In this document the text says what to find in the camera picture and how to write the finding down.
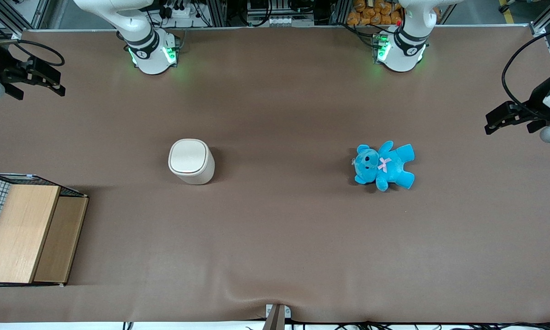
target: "wooden panel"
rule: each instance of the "wooden panel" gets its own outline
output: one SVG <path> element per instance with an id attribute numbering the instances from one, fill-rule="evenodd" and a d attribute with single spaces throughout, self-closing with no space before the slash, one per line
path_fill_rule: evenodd
<path id="1" fill-rule="evenodd" d="M 59 197 L 38 261 L 36 282 L 67 282 L 87 205 L 87 197 Z"/>
<path id="2" fill-rule="evenodd" d="M 32 281 L 59 189 L 11 186 L 0 214 L 0 282 Z"/>

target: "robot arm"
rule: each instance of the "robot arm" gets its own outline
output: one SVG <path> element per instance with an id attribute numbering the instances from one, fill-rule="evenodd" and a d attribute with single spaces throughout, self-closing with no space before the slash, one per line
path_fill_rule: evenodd
<path id="1" fill-rule="evenodd" d="M 488 135 L 502 127 L 529 121 L 528 132 L 541 129 L 541 140 L 550 143 L 550 77 L 533 90 L 529 100 L 521 104 L 507 101 L 489 112 L 486 121 Z"/>
<path id="2" fill-rule="evenodd" d="M 65 96 L 65 87 L 61 86 L 61 73 L 49 63 L 36 56 L 28 60 L 13 58 L 7 48 L 8 44 L 17 40 L 0 40 L 0 96 L 9 94 L 17 100 L 22 100 L 24 92 L 15 87 L 15 83 L 26 83 L 49 88 L 59 96 Z"/>
<path id="3" fill-rule="evenodd" d="M 112 24 L 132 55 L 132 62 L 144 73 L 156 75 L 177 63 L 179 45 L 174 35 L 155 29 L 137 10 L 153 0 L 74 0 L 78 7 Z"/>
<path id="4" fill-rule="evenodd" d="M 405 72 L 413 69 L 425 50 L 425 42 L 436 25 L 434 7 L 453 5 L 463 0 L 400 0 L 405 8 L 403 23 L 381 32 L 381 44 L 376 50 L 377 62 L 389 69 Z"/>

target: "teddy bear leg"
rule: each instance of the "teddy bear leg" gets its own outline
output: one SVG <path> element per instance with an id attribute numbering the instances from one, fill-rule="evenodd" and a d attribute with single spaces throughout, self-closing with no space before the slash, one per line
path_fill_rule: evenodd
<path id="1" fill-rule="evenodd" d="M 407 163 L 407 161 L 412 161 L 415 159 L 415 152 L 413 152 L 413 147 L 411 144 L 406 144 L 404 146 L 401 146 L 395 150 L 399 157 L 401 157 L 401 160 L 403 163 Z"/>
<path id="2" fill-rule="evenodd" d="M 413 173 L 403 171 L 395 183 L 405 189 L 409 189 L 413 185 L 413 181 L 415 181 L 415 175 Z"/>

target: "metal bracket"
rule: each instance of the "metal bracket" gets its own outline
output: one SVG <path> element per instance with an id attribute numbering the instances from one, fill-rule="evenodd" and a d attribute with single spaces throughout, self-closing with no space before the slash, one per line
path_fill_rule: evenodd
<path id="1" fill-rule="evenodd" d="M 267 320 L 262 330 L 285 330 L 285 318 L 291 318 L 291 309 L 278 303 L 267 305 Z"/>
<path id="2" fill-rule="evenodd" d="M 267 305 L 267 310 L 265 313 L 265 317 L 269 317 L 269 314 L 271 313 L 271 309 L 273 308 L 272 304 Z M 291 318 L 291 309 L 285 305 L 283 305 L 283 308 L 285 309 L 285 318 Z"/>

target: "teddy bear ear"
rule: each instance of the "teddy bear ear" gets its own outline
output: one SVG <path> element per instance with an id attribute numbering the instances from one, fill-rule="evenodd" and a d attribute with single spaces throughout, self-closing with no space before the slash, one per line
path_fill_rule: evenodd
<path id="1" fill-rule="evenodd" d="M 367 144 L 361 144 L 360 146 L 358 146 L 358 148 L 356 148 L 356 152 L 361 153 L 361 152 L 363 152 L 365 150 L 369 150 L 369 149 L 370 149 L 370 147 L 367 146 Z"/>

